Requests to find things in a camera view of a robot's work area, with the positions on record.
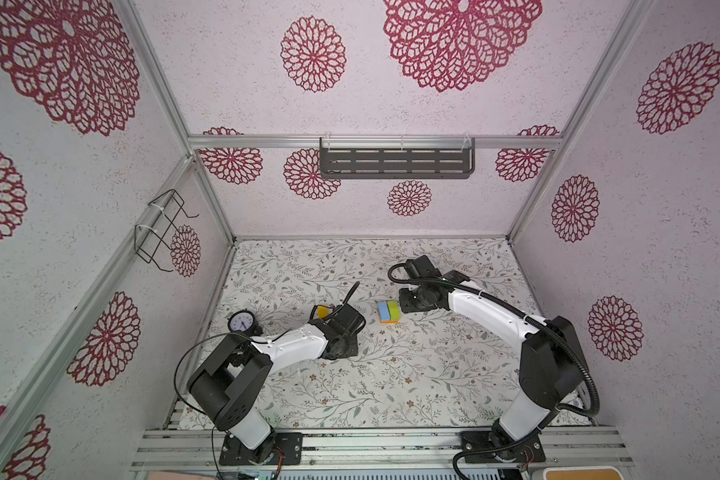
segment clock face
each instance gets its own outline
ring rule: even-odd
[[[238,312],[230,318],[230,330],[233,332],[245,332],[253,325],[253,315],[250,312]]]

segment wire rack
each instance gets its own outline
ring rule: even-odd
[[[177,206],[176,212],[173,215],[166,214],[166,210],[168,210],[172,205]],[[155,264],[155,266],[157,266],[157,268],[159,268],[163,272],[173,272],[173,270],[167,270],[160,266],[160,264],[158,264],[157,260],[155,259],[155,254],[160,248],[160,245],[165,245],[168,250],[171,250],[170,246],[165,242],[164,239],[165,236],[168,235],[168,232],[170,232],[171,227],[173,227],[173,229],[176,231],[179,230],[179,228],[174,223],[176,217],[179,216],[179,213],[184,214],[186,218],[197,218],[198,216],[200,216],[200,214],[189,215],[186,210],[184,210],[184,199],[181,197],[179,192],[174,189],[166,190],[162,194],[158,195],[154,200],[149,202],[147,206],[152,206],[160,210],[160,215],[155,218],[154,222],[152,222],[152,225],[134,225],[134,251],[136,252],[136,255],[138,255],[148,264]],[[163,233],[155,229],[155,225],[160,218],[165,218],[166,220],[168,220],[168,225],[166,225]],[[139,242],[139,233],[142,232],[144,229],[146,229],[146,235],[141,239],[141,242]],[[151,236],[157,238],[158,241],[152,251],[149,252],[148,250],[144,249],[144,244],[146,244],[146,242]]]

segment alarm clock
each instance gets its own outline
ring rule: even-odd
[[[250,310],[240,310],[227,317],[227,327],[231,332],[242,333],[246,336],[261,335],[264,329],[261,328],[256,316]]]

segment floral tablecloth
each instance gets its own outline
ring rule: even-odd
[[[426,254],[443,273],[459,270],[489,293],[538,312],[509,246],[502,239],[249,240],[237,246],[210,333],[226,332],[226,316],[256,314],[266,334],[303,325],[316,303],[350,303],[368,325],[359,355],[314,360],[275,372],[256,406],[285,427],[486,426],[518,390],[519,358],[499,338],[452,312],[404,314],[380,323],[376,302],[396,300],[387,268]],[[202,358],[218,341],[208,342]],[[568,401],[580,405],[573,394]],[[559,425],[589,425],[561,414]],[[178,428],[210,428],[187,408]]]

